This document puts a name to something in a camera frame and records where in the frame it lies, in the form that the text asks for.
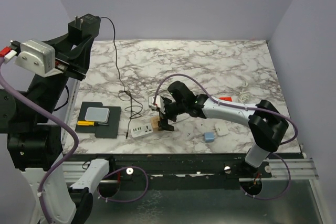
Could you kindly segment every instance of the power plug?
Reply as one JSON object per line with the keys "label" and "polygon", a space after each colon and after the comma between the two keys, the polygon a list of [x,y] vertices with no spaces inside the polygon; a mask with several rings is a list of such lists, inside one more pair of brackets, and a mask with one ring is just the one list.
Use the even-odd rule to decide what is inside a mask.
{"label": "power plug", "polygon": [[92,14],[86,14],[68,23],[68,40],[75,45],[80,44],[85,38],[96,38],[99,34],[100,18]]}
{"label": "power plug", "polygon": [[215,129],[218,136],[225,136],[229,134],[229,129],[226,126],[225,122],[220,122],[215,124]]}
{"label": "power plug", "polygon": [[153,134],[153,132],[154,132],[153,127],[150,123],[131,129],[132,138],[140,138],[143,136]]}

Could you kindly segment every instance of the marble table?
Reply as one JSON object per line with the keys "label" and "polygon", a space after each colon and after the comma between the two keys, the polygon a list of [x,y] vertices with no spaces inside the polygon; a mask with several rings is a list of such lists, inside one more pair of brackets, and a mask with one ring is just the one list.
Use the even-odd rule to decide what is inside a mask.
{"label": "marble table", "polygon": [[[232,97],[233,101],[257,103],[269,100],[284,115],[288,110],[265,41],[183,41],[126,40],[117,41],[118,66],[122,81],[132,95],[143,104],[142,117],[132,120],[131,127],[140,126],[157,115],[148,106],[160,80],[173,73],[184,73],[200,82],[215,97]],[[120,106],[122,113],[117,139],[95,138],[94,134],[78,133],[80,144],[76,153],[245,153],[254,140],[249,128],[216,119],[196,119],[180,115],[174,132],[160,132],[145,138],[126,139],[129,102],[118,98],[122,85],[115,67],[111,41],[93,44],[90,69],[80,83],[69,124],[74,129],[83,101],[102,102],[104,106]],[[173,81],[183,81],[195,94],[202,93],[191,80],[175,77],[163,85],[163,91]],[[205,143],[204,132],[215,132],[215,123],[226,124],[229,133]],[[285,139],[293,135],[290,127]],[[65,153],[73,140],[65,136]],[[297,141],[281,146],[279,152],[299,153]]]}

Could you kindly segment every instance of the bolt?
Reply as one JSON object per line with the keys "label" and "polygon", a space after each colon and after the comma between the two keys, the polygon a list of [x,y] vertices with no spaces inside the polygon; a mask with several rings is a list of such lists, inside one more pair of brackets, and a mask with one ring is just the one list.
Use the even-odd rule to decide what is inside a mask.
{"label": "bolt", "polygon": [[133,168],[127,168],[127,169],[126,169],[126,173],[127,173],[128,175],[132,175],[132,174],[133,174]]}
{"label": "bolt", "polygon": [[230,173],[231,173],[231,167],[229,167],[229,166],[225,166],[225,167],[224,167],[224,172],[225,172],[226,174],[230,174]]}
{"label": "bolt", "polygon": [[265,166],[265,172],[271,173],[272,172],[272,168],[269,165],[266,165]]}

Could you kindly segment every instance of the outlet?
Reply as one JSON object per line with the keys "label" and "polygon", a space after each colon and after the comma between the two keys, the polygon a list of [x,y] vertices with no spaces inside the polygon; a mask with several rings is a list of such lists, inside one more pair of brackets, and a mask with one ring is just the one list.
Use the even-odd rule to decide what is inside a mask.
{"label": "outlet", "polygon": [[132,138],[144,137],[153,134],[153,127],[150,123],[131,129]]}

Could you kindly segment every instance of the blue block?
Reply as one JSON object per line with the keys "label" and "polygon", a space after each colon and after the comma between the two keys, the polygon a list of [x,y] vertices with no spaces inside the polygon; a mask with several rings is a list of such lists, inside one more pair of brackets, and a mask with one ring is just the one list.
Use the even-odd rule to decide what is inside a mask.
{"label": "blue block", "polygon": [[213,141],[215,141],[215,134],[213,132],[205,132],[204,141],[206,143],[212,143]]}

